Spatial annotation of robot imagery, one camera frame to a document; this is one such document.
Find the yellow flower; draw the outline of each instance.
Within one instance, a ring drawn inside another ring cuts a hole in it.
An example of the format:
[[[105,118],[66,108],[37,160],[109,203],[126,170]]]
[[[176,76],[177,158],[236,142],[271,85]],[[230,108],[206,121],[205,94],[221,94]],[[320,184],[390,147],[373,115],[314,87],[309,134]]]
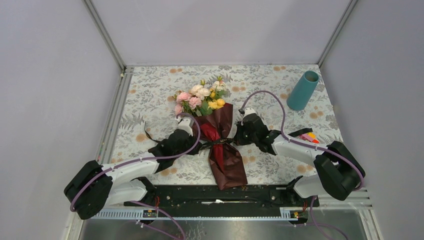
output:
[[[224,106],[225,105],[224,99],[221,99],[221,98],[216,100],[216,103],[218,104],[218,106]]]
[[[218,109],[218,104],[216,102],[209,101],[207,102],[207,105],[209,105],[211,109]]]

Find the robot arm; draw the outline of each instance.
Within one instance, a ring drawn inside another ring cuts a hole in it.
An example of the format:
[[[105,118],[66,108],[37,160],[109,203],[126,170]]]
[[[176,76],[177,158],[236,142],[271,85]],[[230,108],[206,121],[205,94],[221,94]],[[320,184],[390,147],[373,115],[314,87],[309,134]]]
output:
[[[242,114],[243,119],[237,123],[237,133],[234,137],[237,145],[254,143],[262,152],[287,156],[315,166],[318,174],[300,176],[288,184],[288,188],[292,188],[301,198],[329,194],[343,201],[360,183],[354,169],[336,156],[318,149],[319,147],[342,155],[359,169],[363,177],[365,176],[364,170],[343,143],[334,141],[330,145],[315,144],[315,149],[305,147],[291,141],[294,138],[285,139],[278,130],[268,130],[253,108],[246,107]],[[299,139],[295,141],[311,144]]]
[[[81,219],[89,219],[96,215],[104,206],[140,201],[146,197],[147,184],[150,182],[138,179],[146,175],[158,173],[172,166],[177,158],[141,160],[147,157],[175,156],[187,151],[196,142],[192,131],[193,120],[184,117],[168,138],[160,141],[148,150],[142,157],[128,159],[118,163],[101,165],[97,161],[87,162],[72,181],[64,189],[64,194],[70,202],[78,192],[99,173],[106,172],[97,178],[85,190],[74,204],[74,209]],[[201,147],[197,146],[188,154],[196,154]]]

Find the red wrapping paper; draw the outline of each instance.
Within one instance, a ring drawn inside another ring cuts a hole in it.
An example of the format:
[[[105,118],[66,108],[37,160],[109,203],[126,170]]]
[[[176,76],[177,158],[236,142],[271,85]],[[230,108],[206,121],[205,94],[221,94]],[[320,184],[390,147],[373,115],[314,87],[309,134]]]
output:
[[[200,125],[200,138],[216,141],[227,138],[233,125],[233,105],[226,103],[207,116],[195,117]],[[228,143],[215,144],[209,152],[209,165],[220,190],[248,183],[243,159],[239,151]]]

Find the flower bouquet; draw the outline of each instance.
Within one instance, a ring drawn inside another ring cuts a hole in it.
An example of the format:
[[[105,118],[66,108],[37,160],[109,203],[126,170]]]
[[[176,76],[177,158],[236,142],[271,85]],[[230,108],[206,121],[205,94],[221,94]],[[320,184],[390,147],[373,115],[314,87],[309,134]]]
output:
[[[239,151],[230,145],[227,138],[233,125],[233,105],[222,97],[229,94],[221,76],[212,79],[213,84],[206,88],[206,82],[200,81],[188,92],[179,91],[174,95],[177,105],[175,114],[189,113],[200,126],[200,139],[207,141],[204,147],[211,147],[209,165],[220,190],[243,186],[248,183]]]

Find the glass panel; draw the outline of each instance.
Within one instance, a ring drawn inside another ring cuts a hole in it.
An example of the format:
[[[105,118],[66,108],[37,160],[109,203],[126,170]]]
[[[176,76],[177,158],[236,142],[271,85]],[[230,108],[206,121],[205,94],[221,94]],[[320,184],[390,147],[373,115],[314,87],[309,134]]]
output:
[[[360,216],[354,210],[314,210],[318,223],[331,224],[347,234],[349,239],[367,239]],[[296,239],[326,240],[314,225],[293,227],[288,221],[178,221],[188,240],[258,240]],[[172,235],[181,236],[170,220],[157,220],[152,226]],[[322,228],[330,237],[343,239],[340,233]],[[169,240],[162,233],[140,228],[132,220],[89,219],[84,221],[80,240]]]

